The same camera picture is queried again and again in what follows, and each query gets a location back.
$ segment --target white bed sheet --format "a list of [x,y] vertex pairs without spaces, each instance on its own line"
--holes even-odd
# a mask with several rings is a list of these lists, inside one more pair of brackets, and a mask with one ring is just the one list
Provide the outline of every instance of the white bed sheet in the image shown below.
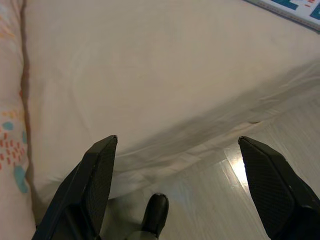
[[319,36],[242,0],[27,0],[24,16],[37,219],[108,135],[116,197],[320,93]]

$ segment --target pillow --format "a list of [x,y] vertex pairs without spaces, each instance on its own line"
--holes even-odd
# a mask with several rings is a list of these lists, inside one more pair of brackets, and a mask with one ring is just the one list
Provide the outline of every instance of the pillow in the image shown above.
[[0,239],[30,240],[35,232],[21,77],[22,0],[0,0]]

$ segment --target colorful book cover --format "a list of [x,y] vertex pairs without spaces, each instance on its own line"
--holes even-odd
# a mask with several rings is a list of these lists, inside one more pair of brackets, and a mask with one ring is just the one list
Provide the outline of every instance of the colorful book cover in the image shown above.
[[320,32],[320,0],[247,0]]

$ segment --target mattress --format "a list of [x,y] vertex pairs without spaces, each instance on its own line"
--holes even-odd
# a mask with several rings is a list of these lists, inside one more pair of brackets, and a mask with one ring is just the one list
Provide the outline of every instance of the mattress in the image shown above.
[[27,0],[23,25],[37,219],[108,135],[114,198],[320,94],[319,36],[242,0]]

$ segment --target floor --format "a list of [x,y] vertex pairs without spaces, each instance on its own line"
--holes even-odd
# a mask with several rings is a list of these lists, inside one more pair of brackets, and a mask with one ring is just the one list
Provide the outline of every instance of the floor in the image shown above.
[[[248,136],[281,152],[320,196],[320,100],[291,110]],[[109,201],[102,239],[123,240],[139,228],[149,197],[170,201],[161,240],[267,240],[250,197],[240,149],[228,147],[162,182]]]

